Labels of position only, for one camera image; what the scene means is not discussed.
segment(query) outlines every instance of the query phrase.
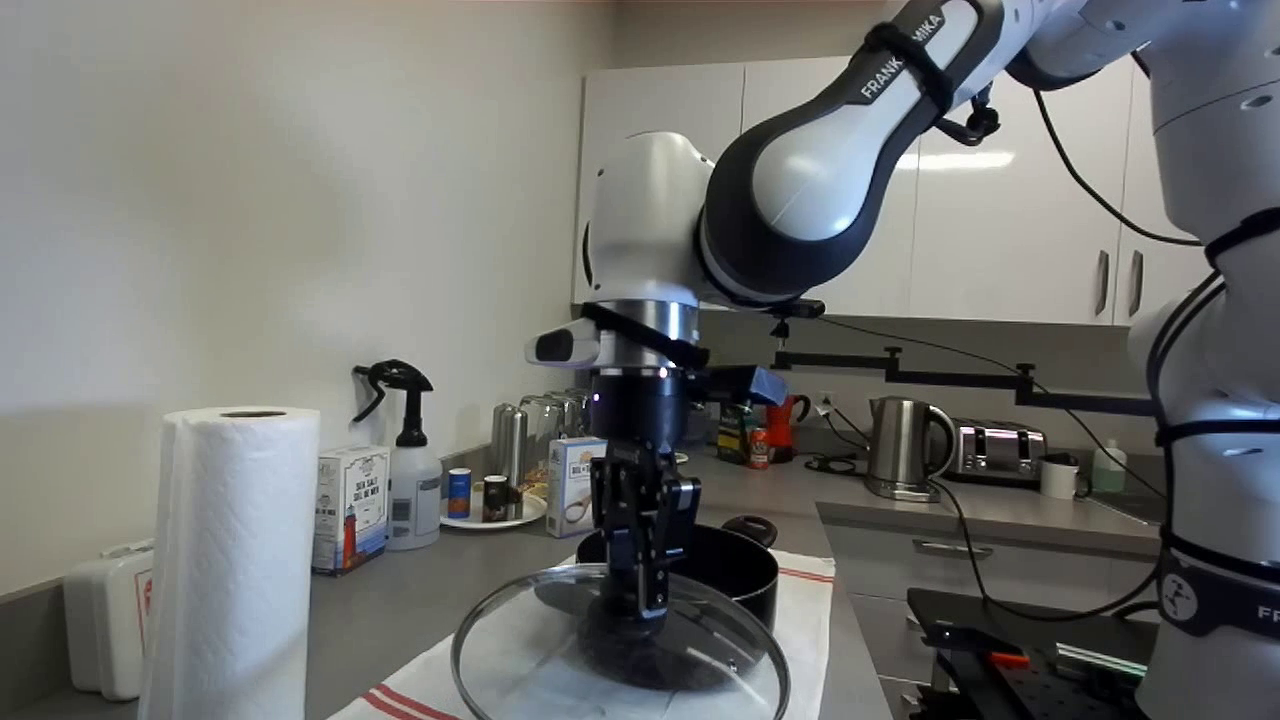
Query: robotic arm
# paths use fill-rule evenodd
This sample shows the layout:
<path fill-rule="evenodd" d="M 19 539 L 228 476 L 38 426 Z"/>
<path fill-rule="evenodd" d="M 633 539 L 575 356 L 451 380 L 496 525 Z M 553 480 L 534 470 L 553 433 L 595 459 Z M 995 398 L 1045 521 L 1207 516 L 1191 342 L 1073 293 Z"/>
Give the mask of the robotic arm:
<path fill-rule="evenodd" d="M 840 275 L 875 227 L 899 152 L 952 103 L 979 103 L 995 72 L 1058 86 L 1135 51 L 1166 210 L 1210 240 L 1229 287 L 1173 310 L 1178 322 L 1155 342 L 1175 499 L 1145 709 L 1280 714 L 1276 30 L 1269 0 L 912 0 L 815 100 L 747 126 L 721 163 L 673 132 L 626 142 L 601 170 L 589 227 L 593 339 L 541 350 L 595 368 L 612 439 L 595 525 L 619 601 L 664 617 L 664 563 L 697 513 L 697 480 L 669 459 L 697 304 L 773 309 Z"/>

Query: black spray nozzle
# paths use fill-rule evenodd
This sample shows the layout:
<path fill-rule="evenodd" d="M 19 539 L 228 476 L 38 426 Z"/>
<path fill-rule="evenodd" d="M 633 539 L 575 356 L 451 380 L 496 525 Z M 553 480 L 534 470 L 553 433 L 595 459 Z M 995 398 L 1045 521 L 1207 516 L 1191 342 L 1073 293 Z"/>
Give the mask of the black spray nozzle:
<path fill-rule="evenodd" d="M 422 435 L 422 393 L 433 393 L 433 380 L 403 364 L 403 361 L 379 361 L 379 364 L 367 364 L 367 368 L 351 368 L 370 398 L 361 414 L 351 414 L 351 424 L 361 424 L 363 414 L 370 414 L 379 404 L 383 404 L 383 386 L 400 386 L 403 393 L 403 426 L 396 435 L 396 448 L 427 448 L 427 435 Z"/>

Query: toaster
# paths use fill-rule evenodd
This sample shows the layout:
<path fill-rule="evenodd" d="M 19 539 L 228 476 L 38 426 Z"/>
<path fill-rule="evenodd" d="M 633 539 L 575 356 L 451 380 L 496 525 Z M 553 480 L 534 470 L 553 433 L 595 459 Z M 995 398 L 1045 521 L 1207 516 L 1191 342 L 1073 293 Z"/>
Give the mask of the toaster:
<path fill-rule="evenodd" d="M 1049 439 L 1039 426 L 1004 421 L 957 421 L 957 480 L 1039 488 Z"/>

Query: cup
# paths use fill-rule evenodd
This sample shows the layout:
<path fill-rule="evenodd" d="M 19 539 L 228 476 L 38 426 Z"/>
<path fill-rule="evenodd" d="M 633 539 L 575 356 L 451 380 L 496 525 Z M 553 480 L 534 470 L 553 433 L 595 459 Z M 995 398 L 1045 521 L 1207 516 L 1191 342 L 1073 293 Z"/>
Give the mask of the cup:
<path fill-rule="evenodd" d="M 1045 459 L 1039 465 L 1039 496 L 1076 499 L 1081 496 L 1081 465 Z"/>

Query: white towel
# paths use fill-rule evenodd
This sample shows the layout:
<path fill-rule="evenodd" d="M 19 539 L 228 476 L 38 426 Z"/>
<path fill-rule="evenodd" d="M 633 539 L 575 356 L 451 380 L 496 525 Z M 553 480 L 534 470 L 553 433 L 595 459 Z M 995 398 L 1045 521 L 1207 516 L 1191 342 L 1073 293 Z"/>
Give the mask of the white towel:
<path fill-rule="evenodd" d="M 832 628 L 832 586 L 835 558 L 832 555 L 794 555 L 773 552 L 780 563 L 773 635 L 790 668 L 790 703 L 789 720 L 815 720 L 822 703 L 829 680 L 829 628 Z M 434 646 L 407 659 L 383 685 L 361 690 L 336 720 L 471 720 L 466 703 L 451 685 L 447 664 L 451 635 Z M 626 703 L 601 703 L 601 714 L 661 714 L 661 709 L 643 703 L 657 690 L 634 690 Z M 664 703 L 669 711 L 716 714 L 716 697 L 679 697 L 679 703 Z"/>

